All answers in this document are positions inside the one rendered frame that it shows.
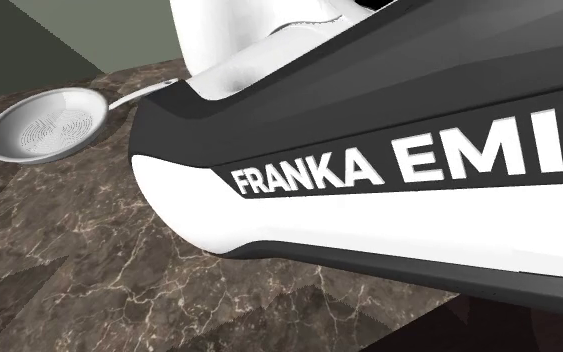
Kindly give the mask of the silver frying pan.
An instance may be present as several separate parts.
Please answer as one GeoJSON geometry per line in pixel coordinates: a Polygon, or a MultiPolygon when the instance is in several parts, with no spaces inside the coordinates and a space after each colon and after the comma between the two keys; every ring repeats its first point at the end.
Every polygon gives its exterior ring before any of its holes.
{"type": "Polygon", "coordinates": [[[71,156],[97,138],[110,111],[177,81],[148,85],[113,102],[82,87],[52,89],[25,98],[0,113],[0,161],[43,164],[71,156]]]}

